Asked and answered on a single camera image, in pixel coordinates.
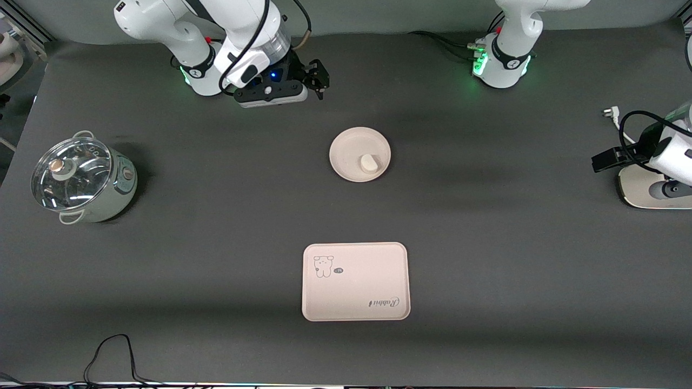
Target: beige tray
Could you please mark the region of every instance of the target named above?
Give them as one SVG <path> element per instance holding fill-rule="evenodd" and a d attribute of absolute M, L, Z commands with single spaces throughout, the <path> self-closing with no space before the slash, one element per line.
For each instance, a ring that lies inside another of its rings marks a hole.
<path fill-rule="evenodd" d="M 410 310 L 408 256 L 401 243 L 305 249 L 302 312 L 307 320 L 402 320 Z"/>

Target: gray wall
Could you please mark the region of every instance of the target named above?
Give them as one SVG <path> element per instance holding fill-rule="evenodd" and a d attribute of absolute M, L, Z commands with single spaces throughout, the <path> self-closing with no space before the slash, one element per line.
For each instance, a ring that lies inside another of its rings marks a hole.
<path fill-rule="evenodd" d="M 293 35 L 304 21 L 292 0 L 274 0 L 288 15 Z M 117 0 L 17 0 L 57 38 L 90 44 L 134 40 L 113 20 Z M 404 33 L 411 30 L 484 30 L 499 11 L 493 0 L 302 0 L 315 35 Z M 685 0 L 592 0 L 581 10 L 544 15 L 548 29 L 616 28 L 654 24 L 668 19 Z M 218 35 L 211 24 L 201 26 Z"/>

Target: power cord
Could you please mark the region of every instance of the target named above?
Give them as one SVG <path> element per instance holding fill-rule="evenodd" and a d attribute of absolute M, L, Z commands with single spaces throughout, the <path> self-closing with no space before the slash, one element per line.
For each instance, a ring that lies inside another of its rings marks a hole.
<path fill-rule="evenodd" d="M 502 22 L 503 20 L 504 20 L 504 11 L 500 11 L 500 13 L 498 13 L 493 18 L 493 21 L 490 22 L 490 25 L 488 26 L 487 33 L 489 34 L 490 32 L 492 32 L 492 30 L 494 30 L 495 27 L 497 27 L 500 24 L 500 22 Z"/>
<path fill-rule="evenodd" d="M 91 370 L 91 366 L 94 364 L 94 362 L 96 362 L 96 359 L 98 358 L 98 353 L 99 353 L 99 351 L 101 351 L 101 347 L 107 341 L 110 341 L 111 339 L 117 338 L 119 336 L 122 336 L 127 341 L 127 349 L 129 351 L 129 355 L 130 355 L 130 375 L 132 376 L 132 379 L 134 381 L 137 381 L 137 382 L 145 385 L 145 386 L 149 385 L 147 383 L 147 381 L 162 383 L 162 382 L 154 381 L 153 379 L 144 378 L 144 377 L 140 376 L 139 374 L 137 374 L 137 366 L 134 363 L 134 353 L 132 352 L 132 343 L 130 342 L 129 336 L 127 334 L 111 335 L 111 336 L 107 337 L 106 339 L 104 339 L 103 341 L 101 341 L 101 343 L 99 343 L 98 347 L 96 348 L 96 352 L 93 353 L 93 358 L 91 359 L 91 362 L 89 362 L 89 364 L 86 365 L 86 368 L 84 369 L 84 373 L 82 374 L 82 378 L 84 379 L 84 382 L 89 383 L 89 384 L 92 383 L 91 380 L 89 379 L 89 371 Z"/>
<path fill-rule="evenodd" d="M 305 42 L 307 42 L 308 38 L 310 38 L 310 34 L 312 34 L 312 21 L 310 21 L 310 15 L 307 14 L 305 7 L 302 6 L 300 1 L 293 0 L 293 2 L 300 8 L 300 12 L 303 13 L 303 16 L 305 16 L 305 21 L 307 22 L 307 29 L 305 30 L 305 34 L 303 34 L 303 38 L 300 40 L 300 43 L 293 48 L 294 50 L 298 50 L 305 45 Z"/>
<path fill-rule="evenodd" d="M 221 78 L 219 78 L 219 89 L 221 89 L 221 92 L 224 95 L 227 96 L 233 96 L 233 92 L 229 92 L 224 88 L 224 80 L 226 79 L 226 76 L 230 73 L 231 69 L 233 69 L 234 65 L 240 62 L 240 60 L 243 58 L 245 53 L 247 53 L 250 48 L 255 44 L 255 40 L 257 40 L 257 37 L 260 35 L 260 32 L 262 31 L 264 27 L 264 23 L 266 22 L 266 17 L 269 15 L 269 4 L 270 0 L 264 0 L 264 11 L 262 12 L 262 17 L 259 19 L 259 24 L 257 25 L 257 28 L 255 29 L 255 33 L 253 36 L 250 38 L 250 41 L 248 42 L 245 47 L 243 47 L 243 50 L 240 51 L 240 54 L 236 58 L 235 61 L 231 62 L 230 65 L 226 68 L 226 70 L 221 74 Z"/>
<path fill-rule="evenodd" d="M 603 110 L 603 116 L 612 119 L 612 124 L 615 125 L 615 130 L 620 130 L 620 107 L 613 105 L 611 108 Z M 630 144 L 635 144 L 636 142 L 627 133 L 623 133 L 623 136 Z"/>
<path fill-rule="evenodd" d="M 61 385 L 53 385 L 51 383 L 44 383 L 44 382 L 23 382 L 20 381 L 9 374 L 0 372 L 0 379 L 4 379 L 6 381 L 11 381 L 19 386 L 14 386 L 12 389 L 98 389 L 98 388 L 118 388 L 120 386 L 117 385 L 111 385 L 111 384 L 100 384 L 100 383 L 95 383 L 91 380 L 89 377 L 89 371 L 91 370 L 91 366 L 96 362 L 96 359 L 98 359 L 98 354 L 101 351 L 101 347 L 107 342 L 110 341 L 113 338 L 117 337 L 123 337 L 127 341 L 127 349 L 129 351 L 129 359 L 130 359 L 130 375 L 132 376 L 132 379 L 134 381 L 139 382 L 141 384 L 141 387 L 144 388 L 152 388 L 152 389 L 158 389 L 156 386 L 152 386 L 150 382 L 154 383 L 160 383 L 163 386 L 166 386 L 163 382 L 155 381 L 153 379 L 148 379 L 145 377 L 140 376 L 137 373 L 137 367 L 134 362 L 134 353 L 132 352 L 132 343 L 130 342 L 130 338 L 126 334 L 116 334 L 113 336 L 109 336 L 101 343 L 99 343 L 98 347 L 96 348 L 96 351 L 94 352 L 93 358 L 91 359 L 91 362 L 85 367 L 84 372 L 82 373 L 82 379 L 83 381 L 74 381 L 70 383 L 65 383 Z"/>
<path fill-rule="evenodd" d="M 443 37 L 443 36 L 440 35 L 440 34 L 431 33 L 430 31 L 416 30 L 416 31 L 411 31 L 409 34 L 413 34 L 413 35 L 423 35 L 424 37 L 433 38 L 437 43 L 439 43 L 439 44 L 442 46 L 442 48 L 444 48 L 445 50 L 447 50 L 451 55 L 454 55 L 455 57 L 460 58 L 461 60 L 466 60 L 466 61 L 470 61 L 470 62 L 475 61 L 475 58 L 472 58 L 472 57 L 464 57 L 463 55 L 461 55 L 461 54 L 455 52 L 454 50 L 452 50 L 452 49 L 449 47 L 449 46 L 453 46 L 453 47 L 456 47 L 456 48 L 463 48 L 464 50 L 467 50 L 466 44 L 461 44 L 461 43 L 454 42 L 454 41 L 451 40 L 451 39 L 445 38 L 445 37 Z"/>
<path fill-rule="evenodd" d="M 673 130 L 677 131 L 678 133 L 685 135 L 685 136 L 689 136 L 691 138 L 692 138 L 692 133 L 690 133 L 690 131 L 683 129 L 682 127 L 680 127 L 678 125 L 674 125 L 670 121 L 668 121 L 668 120 L 666 120 L 666 119 L 664 119 L 664 118 L 662 118 L 656 114 L 652 114 L 649 111 L 632 111 L 632 112 L 626 114 L 625 116 L 623 116 L 622 121 L 620 122 L 620 128 L 617 130 L 617 134 L 618 134 L 618 138 L 620 140 L 620 146 L 622 146 L 622 149 L 625 151 L 625 154 L 627 154 L 627 156 L 630 157 L 630 159 L 632 159 L 632 161 L 634 161 L 634 163 L 636 165 L 638 165 L 640 168 L 648 170 L 649 172 L 652 172 L 652 173 L 661 174 L 661 172 L 659 172 L 658 170 L 656 170 L 654 168 L 650 168 L 647 165 L 644 165 L 640 160 L 636 159 L 635 156 L 632 155 L 632 152 L 630 151 L 630 149 L 628 149 L 627 145 L 625 144 L 625 122 L 627 121 L 627 119 L 629 119 L 630 117 L 632 117 L 634 115 L 648 116 L 649 118 L 656 120 L 658 123 L 666 125 L 667 127 L 670 127 Z"/>

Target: white plate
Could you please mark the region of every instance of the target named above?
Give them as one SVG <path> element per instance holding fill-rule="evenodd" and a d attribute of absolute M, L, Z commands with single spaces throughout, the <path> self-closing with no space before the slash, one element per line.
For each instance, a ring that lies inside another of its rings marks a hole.
<path fill-rule="evenodd" d="M 377 169 L 366 172 L 361 157 L 370 154 Z M 329 148 L 329 162 L 336 174 L 353 182 L 367 182 L 381 176 L 392 159 L 392 150 L 382 134 L 367 127 L 354 127 L 339 134 Z"/>

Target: pot handle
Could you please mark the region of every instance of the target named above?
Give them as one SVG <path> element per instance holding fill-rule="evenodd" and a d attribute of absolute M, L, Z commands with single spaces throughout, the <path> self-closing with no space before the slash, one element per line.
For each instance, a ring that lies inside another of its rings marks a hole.
<path fill-rule="evenodd" d="M 87 130 L 87 129 L 86 129 L 86 130 L 83 130 L 83 131 L 80 131 L 80 132 L 78 132 L 78 133 L 72 135 L 72 137 L 73 137 L 73 138 L 77 138 L 78 136 L 83 136 L 82 134 L 89 134 L 89 138 L 94 138 L 93 132 L 91 132 L 91 131 L 89 131 L 89 130 Z"/>
<path fill-rule="evenodd" d="M 69 226 L 70 224 L 78 223 L 80 220 L 84 219 L 86 214 L 87 213 L 83 209 L 75 212 L 61 212 L 58 219 L 60 219 L 60 223 Z"/>

